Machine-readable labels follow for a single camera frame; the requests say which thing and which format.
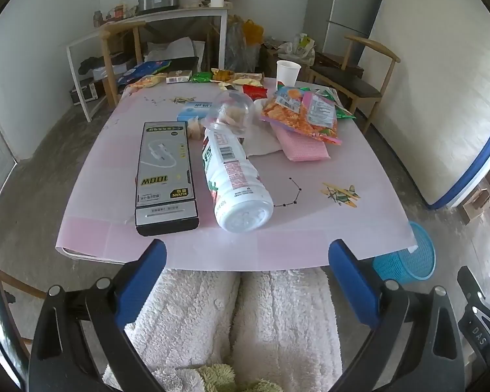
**black chair seat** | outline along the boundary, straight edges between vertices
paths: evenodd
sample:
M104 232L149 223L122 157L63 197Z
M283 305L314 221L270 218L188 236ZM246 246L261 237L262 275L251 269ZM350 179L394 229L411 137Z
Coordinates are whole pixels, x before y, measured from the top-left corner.
M381 97L378 90L352 73L328 66L312 66L311 69L360 98Z

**refrigerator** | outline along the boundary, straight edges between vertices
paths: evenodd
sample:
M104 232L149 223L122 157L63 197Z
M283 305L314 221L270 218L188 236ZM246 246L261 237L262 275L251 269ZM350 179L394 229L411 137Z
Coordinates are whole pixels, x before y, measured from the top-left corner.
M307 0L303 32L316 42L316 50L343 56L345 35L368 38L382 0ZM349 62L357 64L363 46L354 43Z

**red snack packet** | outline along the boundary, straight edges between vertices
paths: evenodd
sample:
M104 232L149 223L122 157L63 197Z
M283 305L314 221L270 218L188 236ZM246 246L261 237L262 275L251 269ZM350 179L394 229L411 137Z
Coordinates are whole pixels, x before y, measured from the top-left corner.
M243 92L252 100L267 98L267 88L244 85Z

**chair backrest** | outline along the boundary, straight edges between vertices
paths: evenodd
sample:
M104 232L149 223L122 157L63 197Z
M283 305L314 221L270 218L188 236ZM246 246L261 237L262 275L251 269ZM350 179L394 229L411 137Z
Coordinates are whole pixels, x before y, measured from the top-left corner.
M392 51L390 51L387 47L385 47L381 43L378 43L377 41L367 40L366 38L361 38L361 37L358 37L355 35L345 35L345 38L347 40L350 40L350 42L349 42L349 46L346 49L345 57L343 57L343 64L341 64L341 70L346 69L346 65L349 61L349 56L350 56L350 52L352 50L353 43L362 44L365 47L369 47L372 50L375 50L378 53L381 53L384 56L390 57L392 59L392 62L390 62L390 67L388 68L387 74L383 80L383 84L381 85L381 89L379 90L381 95L383 95L385 90L387 89L387 85L388 85L388 82L390 81L390 76L392 75L392 71L394 70L394 66L396 65L396 63L400 63L401 59L398 56L396 56Z
M378 43L377 41L368 40L366 38L361 38L361 37L358 37L355 35L345 35L345 38L347 40L350 40L349 47L351 46L352 42L356 42L359 44L363 44L365 47L369 47L372 50L377 51L378 53L384 54L387 57L390 57L392 60L395 60L397 63L399 63L401 61L401 59L398 56L396 56L387 47L385 47L381 43Z
M368 270L362 269L361 263L340 239L329 246L329 266L358 321L375 330L379 325L379 277L367 275L364 271Z
M109 87L111 89L111 93L113 95L114 104L118 104L118 88L116 86L113 65L111 63L111 53L109 51L107 40L111 36L114 36L120 32L133 30L134 51L136 53L136 62L141 63L143 62L143 57L141 55L140 33L138 28L140 26L144 26L145 24L146 24L145 21L109 23L107 25L104 25L100 30L99 37L100 37L100 45L102 48L102 56L103 56L103 61L106 65L107 80L109 83Z
M153 240L140 258L125 264L113 282L117 285L116 323L123 329L135 322L147 297L167 263L167 248L161 240Z

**snack pile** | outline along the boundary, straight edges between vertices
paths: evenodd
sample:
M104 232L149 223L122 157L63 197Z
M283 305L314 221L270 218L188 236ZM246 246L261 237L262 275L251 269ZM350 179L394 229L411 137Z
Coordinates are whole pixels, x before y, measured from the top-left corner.
M311 91L281 87L263 108L261 118L316 140L341 144L334 102Z

